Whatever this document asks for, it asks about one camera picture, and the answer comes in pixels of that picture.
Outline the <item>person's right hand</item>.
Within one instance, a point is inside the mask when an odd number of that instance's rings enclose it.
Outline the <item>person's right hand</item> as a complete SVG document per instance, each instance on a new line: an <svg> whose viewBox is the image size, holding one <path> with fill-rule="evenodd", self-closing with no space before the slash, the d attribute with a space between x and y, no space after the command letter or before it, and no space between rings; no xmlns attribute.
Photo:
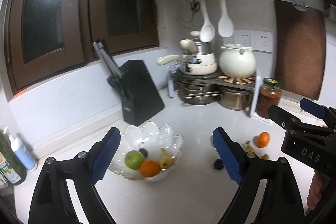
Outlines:
<svg viewBox="0 0 336 224"><path fill-rule="evenodd" d="M306 203L309 210L314 210L319 201L322 198L324 188L324 177L317 170L314 171L313 178L311 180L309 194L306 199Z"/></svg>

